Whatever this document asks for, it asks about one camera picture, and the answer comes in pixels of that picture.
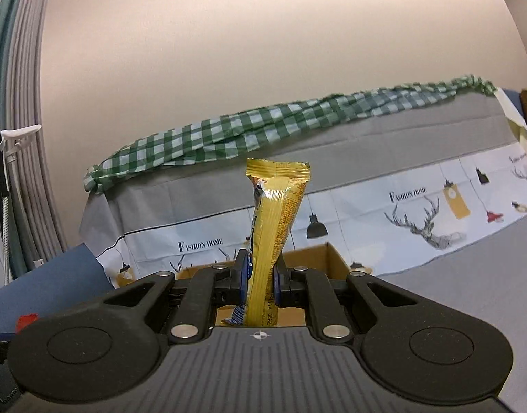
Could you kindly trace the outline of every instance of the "green checkered cloth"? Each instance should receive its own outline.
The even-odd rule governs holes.
[[[426,107],[459,90],[491,96],[490,81],[472,75],[436,84],[405,84],[352,95],[330,95],[261,107],[171,129],[122,147],[84,178],[87,192],[102,193],[118,182],[161,165],[227,160],[313,129]]]

